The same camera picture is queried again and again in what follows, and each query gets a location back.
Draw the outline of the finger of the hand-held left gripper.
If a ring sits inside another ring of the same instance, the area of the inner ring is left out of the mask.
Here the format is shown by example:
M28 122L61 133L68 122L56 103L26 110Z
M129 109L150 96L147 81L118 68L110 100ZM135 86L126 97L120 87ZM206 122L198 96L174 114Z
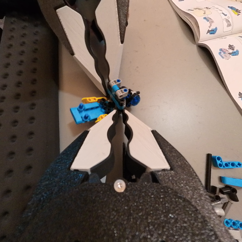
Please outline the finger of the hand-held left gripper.
M119 77L123 44L120 40L119 18L116 0L101 0L95 15L99 28L101 29L106 45L106 60L109 64L109 79L115 80Z
M82 16L67 5L57 9L56 13L74 52L74 59L95 86L106 95L101 78L95 69L94 58L91 56L86 46L86 28Z

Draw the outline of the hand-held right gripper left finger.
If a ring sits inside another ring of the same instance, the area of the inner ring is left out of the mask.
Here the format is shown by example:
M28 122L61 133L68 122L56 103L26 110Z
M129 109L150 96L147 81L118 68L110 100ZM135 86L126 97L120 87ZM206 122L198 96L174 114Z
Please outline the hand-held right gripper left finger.
M113 169L112 139L116 134L117 120L118 111L114 110L88 130L70 170L96 173L99 177L105 177Z

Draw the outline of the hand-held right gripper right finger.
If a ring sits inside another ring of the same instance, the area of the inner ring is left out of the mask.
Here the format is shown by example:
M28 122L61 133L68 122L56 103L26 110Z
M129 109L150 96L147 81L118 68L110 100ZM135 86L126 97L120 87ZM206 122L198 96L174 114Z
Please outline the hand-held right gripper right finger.
M128 139L128 157L148 171L170 170L165 155L156 141L152 129L129 111L123 111L125 136Z

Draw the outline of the blue and yellow toy chassis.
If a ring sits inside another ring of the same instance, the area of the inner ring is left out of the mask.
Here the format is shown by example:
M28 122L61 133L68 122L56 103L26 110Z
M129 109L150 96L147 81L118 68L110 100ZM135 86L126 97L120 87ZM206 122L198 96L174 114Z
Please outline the blue and yellow toy chassis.
M85 97L77 107L70 108L76 124L98 123L113 110L113 103L106 97Z

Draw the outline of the blue beam block black pins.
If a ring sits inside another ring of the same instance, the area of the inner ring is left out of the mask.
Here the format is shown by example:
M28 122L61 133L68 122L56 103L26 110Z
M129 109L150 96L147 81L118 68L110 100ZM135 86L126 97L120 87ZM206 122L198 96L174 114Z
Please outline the blue beam block black pins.
M127 87L121 86L121 82L121 79L115 79L107 84L107 92L119 110L126 107L126 97L129 93Z

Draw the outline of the grey desk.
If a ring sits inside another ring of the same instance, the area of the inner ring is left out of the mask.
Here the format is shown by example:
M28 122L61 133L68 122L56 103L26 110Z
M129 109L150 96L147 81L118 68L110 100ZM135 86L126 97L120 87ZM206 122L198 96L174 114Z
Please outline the grey desk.
M159 132L204 181L206 153L241 158L241 115L206 48L168 1L130 1L120 77L141 91L131 113Z

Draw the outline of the pile of small building pieces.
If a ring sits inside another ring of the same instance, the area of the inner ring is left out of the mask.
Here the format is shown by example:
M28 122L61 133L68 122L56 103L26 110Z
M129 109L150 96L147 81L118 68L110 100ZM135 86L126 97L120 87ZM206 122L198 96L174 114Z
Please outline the pile of small building pieces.
M220 156L214 156L210 153L206 155L205 169L205 190L212 198L212 206L218 216L225 216L225 210L229 202L239 202L236 187L242 187L242 181L238 178L221 176L220 181L225 185L221 188L211 185L211 168L232 169L241 168L241 162L223 161Z

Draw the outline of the black perforated panel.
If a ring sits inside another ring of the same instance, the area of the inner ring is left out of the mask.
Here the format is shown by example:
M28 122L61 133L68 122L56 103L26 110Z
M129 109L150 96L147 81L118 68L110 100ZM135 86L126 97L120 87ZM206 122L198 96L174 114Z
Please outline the black perforated panel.
M9 12L1 38L1 241L11 241L59 154L58 40L42 15Z

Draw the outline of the instruction booklet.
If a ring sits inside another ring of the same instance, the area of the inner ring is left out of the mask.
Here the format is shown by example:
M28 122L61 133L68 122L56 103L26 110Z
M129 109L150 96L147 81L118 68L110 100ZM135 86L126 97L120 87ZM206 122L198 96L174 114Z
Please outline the instruction booklet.
M221 79L237 109L242 110L242 1L170 0L191 27L198 46L213 56Z

